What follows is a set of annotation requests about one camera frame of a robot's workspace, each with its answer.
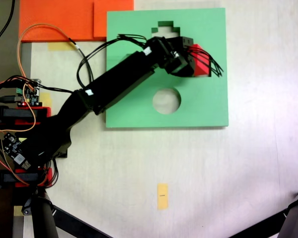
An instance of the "black metal leg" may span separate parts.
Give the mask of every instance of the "black metal leg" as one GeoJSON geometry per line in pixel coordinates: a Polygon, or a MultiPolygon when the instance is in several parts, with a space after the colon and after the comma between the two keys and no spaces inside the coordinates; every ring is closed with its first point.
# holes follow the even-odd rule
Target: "black metal leg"
{"type": "Polygon", "coordinates": [[[298,238],[298,205],[290,209],[278,238],[298,238]]]}
{"type": "Polygon", "coordinates": [[[86,222],[54,206],[55,225],[77,238],[112,238],[104,232],[90,226],[86,222]]]}
{"type": "Polygon", "coordinates": [[[34,198],[31,203],[35,238],[59,238],[52,215],[51,204],[43,198],[34,198]]]}
{"type": "Polygon", "coordinates": [[[285,209],[230,238],[269,238],[280,231],[287,213],[288,211],[285,209]]]}

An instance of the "orange board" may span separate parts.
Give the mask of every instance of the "orange board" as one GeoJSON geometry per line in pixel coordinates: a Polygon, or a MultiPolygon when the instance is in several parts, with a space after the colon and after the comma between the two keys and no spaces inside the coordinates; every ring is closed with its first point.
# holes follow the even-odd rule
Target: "orange board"
{"type": "Polygon", "coordinates": [[[108,11],[132,10],[134,10],[134,0],[95,0],[94,39],[97,41],[106,41],[108,11]]]}
{"type": "MultiPolygon", "coordinates": [[[[20,0],[19,36],[30,25],[50,23],[60,27],[75,41],[93,40],[94,0],[20,0]]],[[[23,42],[64,41],[48,27],[29,30],[23,42]]]]}
{"type": "MultiPolygon", "coordinates": [[[[49,23],[74,41],[106,40],[107,11],[133,10],[134,0],[20,0],[19,36],[30,25],[49,23]]],[[[23,42],[67,41],[49,27],[29,30],[23,42]]]]}

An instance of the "circuit board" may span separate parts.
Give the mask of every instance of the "circuit board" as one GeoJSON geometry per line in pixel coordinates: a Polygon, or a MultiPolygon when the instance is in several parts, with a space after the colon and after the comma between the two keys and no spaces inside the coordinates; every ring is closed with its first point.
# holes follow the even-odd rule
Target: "circuit board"
{"type": "Polygon", "coordinates": [[[4,136],[4,140],[2,141],[4,152],[9,155],[18,165],[27,170],[31,165],[27,160],[25,160],[24,156],[22,155],[22,151],[19,149],[21,143],[21,141],[19,141],[10,133],[7,133],[4,136]]]}
{"type": "MultiPolygon", "coordinates": [[[[41,81],[39,79],[34,79],[34,81],[41,83],[41,81]]],[[[21,96],[21,100],[17,103],[17,106],[19,108],[27,107],[27,104],[23,97],[22,89],[17,88],[16,93],[18,96],[21,96]]],[[[40,88],[39,87],[35,87],[33,91],[30,88],[25,87],[24,95],[25,95],[26,101],[29,103],[30,106],[32,106],[32,107],[41,107],[42,106],[42,103],[40,103],[40,98],[39,98],[40,97],[40,88]]]]}

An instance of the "circular hole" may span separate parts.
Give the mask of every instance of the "circular hole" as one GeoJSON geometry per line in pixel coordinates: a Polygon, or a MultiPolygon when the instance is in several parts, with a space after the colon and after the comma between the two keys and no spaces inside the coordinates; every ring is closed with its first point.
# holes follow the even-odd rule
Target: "circular hole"
{"type": "Polygon", "coordinates": [[[181,96],[176,89],[164,88],[156,92],[152,103],[157,112],[161,114],[171,114],[180,107],[181,96]]]}

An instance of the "yellow tape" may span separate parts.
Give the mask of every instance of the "yellow tape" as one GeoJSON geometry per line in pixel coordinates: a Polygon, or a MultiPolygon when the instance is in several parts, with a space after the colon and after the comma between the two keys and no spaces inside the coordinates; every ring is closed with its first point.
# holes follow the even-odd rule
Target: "yellow tape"
{"type": "Polygon", "coordinates": [[[75,51],[72,42],[48,42],[48,51],[75,51]]]}
{"type": "Polygon", "coordinates": [[[22,217],[23,216],[23,213],[21,212],[21,209],[22,209],[22,206],[14,206],[14,208],[13,208],[13,211],[14,211],[13,215],[15,217],[22,217]]]}
{"type": "Polygon", "coordinates": [[[157,195],[158,195],[158,210],[167,209],[168,208],[168,184],[158,183],[157,195]]]}
{"type": "Polygon", "coordinates": [[[50,93],[41,93],[40,92],[40,103],[43,104],[44,107],[52,107],[52,99],[50,93]]]}

